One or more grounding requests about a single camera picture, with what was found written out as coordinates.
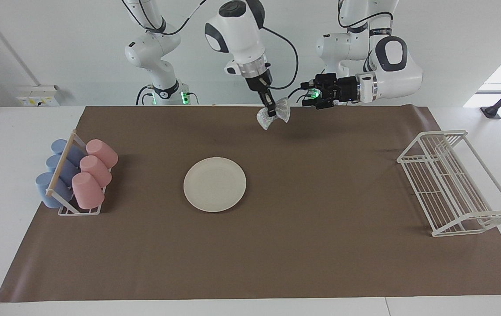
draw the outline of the wall socket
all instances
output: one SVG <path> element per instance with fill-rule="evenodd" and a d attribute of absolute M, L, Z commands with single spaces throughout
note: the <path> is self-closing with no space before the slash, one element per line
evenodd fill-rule
<path fill-rule="evenodd" d="M 60 106 L 61 93 L 56 86 L 23 86 L 17 96 L 21 106 Z"/>

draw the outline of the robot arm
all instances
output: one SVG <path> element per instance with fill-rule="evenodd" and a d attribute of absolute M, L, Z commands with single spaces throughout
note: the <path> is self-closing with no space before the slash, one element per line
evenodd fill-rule
<path fill-rule="evenodd" d="M 231 0 L 205 25 L 205 37 L 216 52 L 230 53 L 227 74 L 246 79 L 250 90 L 258 92 L 268 116 L 276 115 L 276 102 L 270 92 L 272 75 L 259 29 L 264 25 L 264 7 L 259 0 Z"/>
<path fill-rule="evenodd" d="M 126 46 L 127 60 L 147 70 L 157 104 L 186 104 L 189 102 L 185 96 L 188 86 L 176 78 L 172 64 L 162 60 L 180 45 L 180 35 L 161 34 L 171 25 L 166 25 L 156 0 L 124 0 L 124 3 L 131 20 L 147 30 Z"/>
<path fill-rule="evenodd" d="M 380 40 L 365 60 L 364 71 L 355 76 L 337 78 L 335 73 L 319 74 L 301 83 L 301 89 L 321 93 L 303 106 L 331 108 L 338 102 L 373 102 L 379 98 L 409 96 L 422 84 L 422 69 L 414 62 L 406 43 L 396 36 Z"/>
<path fill-rule="evenodd" d="M 339 19 L 351 24 L 377 12 L 394 12 L 398 0 L 368 2 L 341 0 Z M 317 43 L 317 52 L 325 61 L 327 74 L 302 83 L 301 89 L 317 89 L 321 93 L 303 106 L 330 108 L 339 102 L 373 102 L 379 98 L 409 96 L 422 84 L 422 69 L 414 62 L 407 44 L 391 36 L 390 14 L 377 15 L 347 28 L 347 33 L 325 35 Z M 345 60 L 365 60 L 362 73 L 348 76 Z"/>

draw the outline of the white plate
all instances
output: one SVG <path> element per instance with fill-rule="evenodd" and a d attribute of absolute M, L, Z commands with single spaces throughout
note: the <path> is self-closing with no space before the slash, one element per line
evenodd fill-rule
<path fill-rule="evenodd" d="M 205 212 L 222 212 L 237 204 L 246 190 L 242 168 L 227 158 L 213 157 L 195 164 L 184 178 L 188 202 Z"/>

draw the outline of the white wire dish rack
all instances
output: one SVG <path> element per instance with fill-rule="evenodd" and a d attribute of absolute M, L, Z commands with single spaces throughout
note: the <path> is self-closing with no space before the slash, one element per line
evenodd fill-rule
<path fill-rule="evenodd" d="M 59 178 L 61 174 L 61 170 L 63 167 L 63 162 L 66 160 L 69 151 L 71 149 L 71 146 L 73 144 L 76 144 L 83 152 L 86 152 L 86 144 L 83 142 L 83 140 L 76 134 L 76 129 L 71 132 L 69 136 L 69 140 L 67 140 L 67 144 L 65 148 L 63 149 L 63 152 L 61 153 L 61 158 L 59 159 L 59 163 L 57 164 L 57 167 L 55 168 L 55 172 L 53 174 L 53 177 L 51 178 L 51 182 L 49 184 L 49 187 L 46 189 L 45 195 L 48 197 L 53 197 L 55 200 L 58 200 L 63 206 L 59 208 L 58 214 L 59 216 L 86 216 L 86 215 L 98 215 L 100 214 L 100 210 L 102 210 L 102 204 L 98 206 L 97 208 L 92 208 L 90 210 L 83 210 L 82 208 L 79 208 L 78 206 L 73 206 L 73 204 L 76 204 L 76 201 L 71 200 L 71 202 L 67 202 L 64 198 L 62 198 L 56 191 L 55 191 L 55 184 L 57 183 L 57 179 Z M 106 194 L 106 187 L 102 188 L 102 193 Z"/>
<path fill-rule="evenodd" d="M 501 210 L 492 210 L 453 150 L 465 142 L 501 193 L 500 184 L 466 136 L 466 130 L 422 132 L 397 159 L 434 237 L 478 234 L 501 224 Z"/>

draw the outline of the white table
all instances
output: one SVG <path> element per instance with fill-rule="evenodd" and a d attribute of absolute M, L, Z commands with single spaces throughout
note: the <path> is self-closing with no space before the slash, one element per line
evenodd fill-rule
<path fill-rule="evenodd" d="M 69 136 L 83 110 L 0 108 L 0 286 L 39 204 L 33 181 L 45 170 L 50 144 Z M 501 184 L 501 121 L 487 120 L 473 108 L 431 111 L 441 129 L 469 131 L 469 139 Z M 501 296 L 0 304 L 0 315 L 43 314 L 496 316 L 501 314 Z"/>

